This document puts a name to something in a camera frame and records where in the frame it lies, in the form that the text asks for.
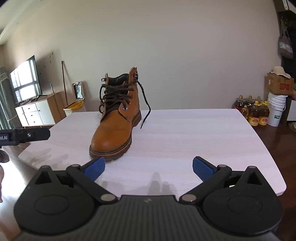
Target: table top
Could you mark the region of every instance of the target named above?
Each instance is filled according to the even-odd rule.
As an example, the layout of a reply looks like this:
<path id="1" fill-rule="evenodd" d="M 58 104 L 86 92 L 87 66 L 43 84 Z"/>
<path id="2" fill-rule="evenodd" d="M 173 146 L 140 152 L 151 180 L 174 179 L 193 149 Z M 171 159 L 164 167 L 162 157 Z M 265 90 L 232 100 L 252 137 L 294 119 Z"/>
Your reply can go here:
<path id="1" fill-rule="evenodd" d="M 91 159 L 89 145 L 100 118 L 99 112 L 73 113 L 50 129 L 48 140 L 32 142 L 19 158 L 34 168 L 83 165 Z M 202 182 L 192 170 L 195 156 L 236 171 L 257 166 L 277 195 L 286 190 L 265 145 L 235 109 L 153 110 L 132 138 L 129 150 L 106 163 L 96 180 L 116 196 L 174 194 L 178 199 Z"/>

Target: television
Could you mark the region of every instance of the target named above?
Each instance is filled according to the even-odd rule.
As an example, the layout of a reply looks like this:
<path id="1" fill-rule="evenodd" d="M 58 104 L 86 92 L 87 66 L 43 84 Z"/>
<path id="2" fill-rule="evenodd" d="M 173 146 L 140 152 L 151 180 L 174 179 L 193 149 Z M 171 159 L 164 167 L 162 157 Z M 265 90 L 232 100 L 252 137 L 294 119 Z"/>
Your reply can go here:
<path id="1" fill-rule="evenodd" d="M 9 78 L 16 103 L 42 95 L 34 55 L 12 71 Z"/>

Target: trash can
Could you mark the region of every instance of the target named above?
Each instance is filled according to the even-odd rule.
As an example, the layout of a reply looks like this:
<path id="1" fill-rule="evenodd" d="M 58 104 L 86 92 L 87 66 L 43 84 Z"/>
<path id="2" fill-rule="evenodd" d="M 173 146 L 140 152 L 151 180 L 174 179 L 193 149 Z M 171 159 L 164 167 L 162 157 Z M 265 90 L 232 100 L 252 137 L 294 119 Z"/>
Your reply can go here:
<path id="1" fill-rule="evenodd" d="M 64 108 L 66 116 L 71 115 L 74 112 L 86 111 L 84 106 L 84 91 L 82 82 L 76 82 L 72 84 L 73 92 L 77 101 L 71 103 Z"/>
<path id="2" fill-rule="evenodd" d="M 85 106 L 83 104 L 83 101 L 76 101 L 73 102 L 72 104 L 66 106 L 64 108 L 64 111 L 66 113 L 66 116 L 71 115 L 74 112 L 83 112 L 86 111 Z"/>

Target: ceiling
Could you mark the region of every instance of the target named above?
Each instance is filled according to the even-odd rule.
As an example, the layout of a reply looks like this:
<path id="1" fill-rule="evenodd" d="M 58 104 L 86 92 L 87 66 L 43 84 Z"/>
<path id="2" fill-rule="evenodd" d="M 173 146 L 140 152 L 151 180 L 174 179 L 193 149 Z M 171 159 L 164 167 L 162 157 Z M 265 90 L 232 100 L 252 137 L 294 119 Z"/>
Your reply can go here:
<path id="1" fill-rule="evenodd" d="M 50 0 L 0 0 L 0 45 Z"/>

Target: cooking oil bottle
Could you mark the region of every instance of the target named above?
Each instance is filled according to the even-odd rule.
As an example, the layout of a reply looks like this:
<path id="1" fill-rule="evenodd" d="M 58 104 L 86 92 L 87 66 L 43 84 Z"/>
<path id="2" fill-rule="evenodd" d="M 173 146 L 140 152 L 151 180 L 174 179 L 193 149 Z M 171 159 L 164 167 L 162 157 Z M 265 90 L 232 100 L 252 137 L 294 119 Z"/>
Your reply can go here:
<path id="1" fill-rule="evenodd" d="M 249 95 L 248 99 L 246 99 L 246 101 L 244 102 L 244 104 L 246 104 L 248 107 L 250 107 L 251 105 L 254 104 L 254 99 L 252 99 L 252 96 Z"/>
<path id="2" fill-rule="evenodd" d="M 241 110 L 241 114 L 246 118 L 246 120 L 248 119 L 249 109 L 248 109 L 248 107 L 247 107 L 246 104 L 245 104 L 245 106 L 242 108 L 242 110 Z"/>
<path id="3" fill-rule="evenodd" d="M 265 126 L 269 117 L 268 102 L 264 101 L 259 109 L 259 125 Z"/>
<path id="4" fill-rule="evenodd" d="M 262 100 L 260 96 L 258 96 L 257 99 L 255 99 L 255 101 L 258 101 L 259 104 L 262 104 Z"/>
<path id="5" fill-rule="evenodd" d="M 241 109 L 244 106 L 244 101 L 245 99 L 242 97 L 242 95 L 240 95 L 237 100 L 234 102 L 232 108 L 237 109 L 239 111 L 241 111 Z"/>
<path id="6" fill-rule="evenodd" d="M 259 104 L 258 101 L 255 101 L 254 105 L 250 107 L 248 122 L 251 126 L 258 126 L 260 106 L 261 104 Z"/>

